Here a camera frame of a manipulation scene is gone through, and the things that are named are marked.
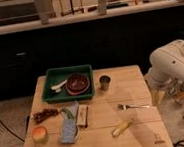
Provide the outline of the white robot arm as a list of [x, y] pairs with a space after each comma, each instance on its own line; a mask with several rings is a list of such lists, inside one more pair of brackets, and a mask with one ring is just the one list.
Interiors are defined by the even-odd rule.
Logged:
[[165, 93], [184, 89], [184, 40], [176, 39], [153, 50], [149, 61], [151, 67], [144, 79], [156, 106]]

